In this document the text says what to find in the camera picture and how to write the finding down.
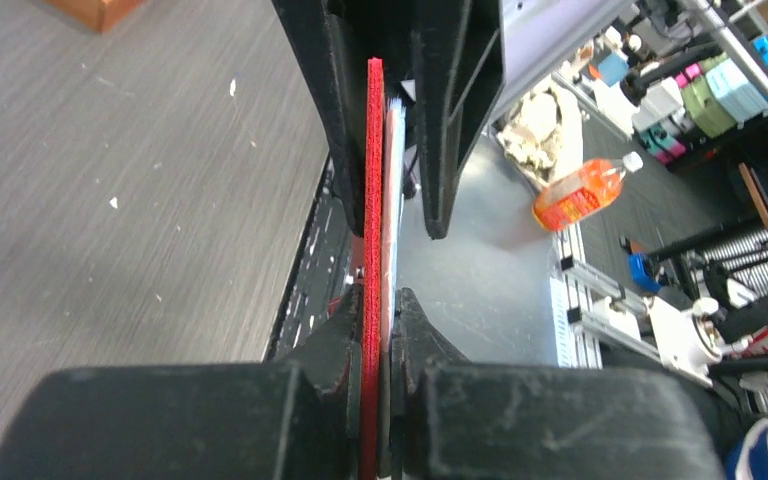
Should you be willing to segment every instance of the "shelf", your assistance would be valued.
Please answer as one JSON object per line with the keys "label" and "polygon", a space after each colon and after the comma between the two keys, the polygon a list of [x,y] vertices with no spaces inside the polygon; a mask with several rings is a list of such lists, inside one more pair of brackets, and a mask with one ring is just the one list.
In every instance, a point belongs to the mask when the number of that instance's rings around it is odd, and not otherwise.
{"label": "shelf", "polygon": [[[702,139],[695,142],[684,143],[684,146],[687,148],[687,153],[670,162],[667,165],[667,169],[671,172],[678,172],[691,168],[709,153],[728,145],[734,140],[740,138],[742,135],[745,135],[746,132],[766,124],[768,124],[768,115],[766,117],[757,116],[747,121],[743,125],[743,128],[732,128],[717,138]],[[635,133],[634,139],[638,142],[638,144],[640,143],[639,135],[637,133]]]}

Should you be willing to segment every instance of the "white component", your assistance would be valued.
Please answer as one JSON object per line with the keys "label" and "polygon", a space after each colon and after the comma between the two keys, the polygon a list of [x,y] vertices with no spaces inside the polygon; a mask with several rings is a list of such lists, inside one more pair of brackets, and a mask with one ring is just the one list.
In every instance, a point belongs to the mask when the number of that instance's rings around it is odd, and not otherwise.
{"label": "white component", "polygon": [[710,297],[702,297],[693,302],[693,316],[707,317],[717,313],[720,309],[720,303]]}
{"label": "white component", "polygon": [[610,87],[601,80],[583,81],[582,83],[590,85],[593,96],[596,98],[596,106],[599,112],[605,116],[605,120],[620,129],[625,135],[625,139],[634,134],[631,116],[637,113],[639,108],[628,101],[619,83]]}
{"label": "white component", "polygon": [[678,83],[674,78],[665,78],[646,90],[640,111],[632,115],[631,123],[635,130],[643,132],[683,106]]}
{"label": "white component", "polygon": [[631,152],[623,157],[623,166],[626,170],[634,173],[643,168],[643,158],[637,152]]}
{"label": "white component", "polygon": [[720,345],[723,355],[740,355],[752,345],[752,335],[747,335],[731,345]]}
{"label": "white component", "polygon": [[622,35],[614,27],[608,27],[603,38],[610,48],[617,50],[622,48]]}
{"label": "white component", "polygon": [[652,70],[655,70],[656,68],[661,66],[661,62],[651,62],[647,63],[645,67],[643,67],[643,70],[640,71],[640,75],[646,75],[647,73],[651,72]]}
{"label": "white component", "polygon": [[628,37],[628,42],[627,43],[628,43],[628,48],[632,52],[636,52],[636,51],[640,50],[640,47],[643,46],[643,40],[641,40],[640,37],[637,36],[637,35],[632,35],[632,36]]}
{"label": "white component", "polygon": [[390,351],[396,313],[396,260],[402,218],[405,107],[390,100],[384,126],[384,205],[381,226],[381,352]]}
{"label": "white component", "polygon": [[626,312],[619,311],[613,307],[613,299],[605,297],[599,301],[593,302],[593,312],[608,320],[608,323],[628,335],[629,337],[642,341],[640,338],[640,326],[637,324],[637,318]]}
{"label": "white component", "polygon": [[726,289],[728,290],[729,302],[734,308],[743,308],[758,300],[758,294],[755,291],[737,280],[731,278],[726,280]]}
{"label": "white component", "polygon": [[416,101],[416,80],[403,80],[402,89],[404,89],[411,100]]}
{"label": "white component", "polygon": [[717,342],[701,328],[702,325],[692,311],[681,312],[656,297],[648,299],[648,302],[649,320],[652,323],[661,364],[711,387],[708,365],[719,363],[723,358],[723,352]]}

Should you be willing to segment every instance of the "green container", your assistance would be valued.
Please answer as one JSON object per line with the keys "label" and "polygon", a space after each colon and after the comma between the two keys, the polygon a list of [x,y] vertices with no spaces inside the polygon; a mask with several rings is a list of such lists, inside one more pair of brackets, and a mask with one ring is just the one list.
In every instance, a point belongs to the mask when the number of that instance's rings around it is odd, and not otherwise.
{"label": "green container", "polygon": [[721,53],[716,57],[707,58],[699,62],[699,68],[702,69],[702,73],[708,73],[713,70],[717,65],[725,62],[728,59],[728,55]]}
{"label": "green container", "polygon": [[708,138],[719,137],[737,125],[734,118],[714,98],[704,75],[696,77],[681,89],[681,99],[687,115]]}

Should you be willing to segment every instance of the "black metal frame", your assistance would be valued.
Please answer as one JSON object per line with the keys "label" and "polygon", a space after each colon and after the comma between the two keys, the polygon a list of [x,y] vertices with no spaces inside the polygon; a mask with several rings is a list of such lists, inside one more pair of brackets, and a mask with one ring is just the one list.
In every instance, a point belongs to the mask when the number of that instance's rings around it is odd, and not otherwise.
{"label": "black metal frame", "polygon": [[425,225],[449,227],[460,172],[504,83],[496,0],[273,0],[319,111],[350,230],[363,236],[366,61],[383,60],[385,94],[410,99]]}
{"label": "black metal frame", "polygon": [[[333,173],[328,160],[299,240],[264,360],[281,358],[294,345],[304,343],[326,319],[329,301],[343,292],[351,235],[343,206],[336,197]],[[314,319],[313,328],[310,318]]]}
{"label": "black metal frame", "polygon": [[[379,477],[721,478],[676,380],[471,364],[410,290],[397,295]],[[0,480],[357,478],[362,318],[355,285],[278,361],[49,375],[2,441]]]}
{"label": "black metal frame", "polygon": [[666,263],[671,267],[678,288],[691,298],[699,298],[692,268],[685,261],[684,255],[694,250],[704,250],[727,238],[749,232],[759,225],[761,225],[761,218],[757,214],[746,215],[720,223],[650,252],[633,252],[632,242],[627,237],[620,238],[620,247],[629,255],[645,253],[651,265]]}

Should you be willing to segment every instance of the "orange liquid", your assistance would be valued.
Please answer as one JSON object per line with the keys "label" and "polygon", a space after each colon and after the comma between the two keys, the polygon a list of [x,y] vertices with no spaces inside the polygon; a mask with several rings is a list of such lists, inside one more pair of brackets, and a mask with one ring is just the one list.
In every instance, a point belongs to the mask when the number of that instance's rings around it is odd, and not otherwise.
{"label": "orange liquid", "polygon": [[585,162],[537,196],[533,208],[537,222],[557,232],[602,210],[622,193],[621,172],[603,158]]}

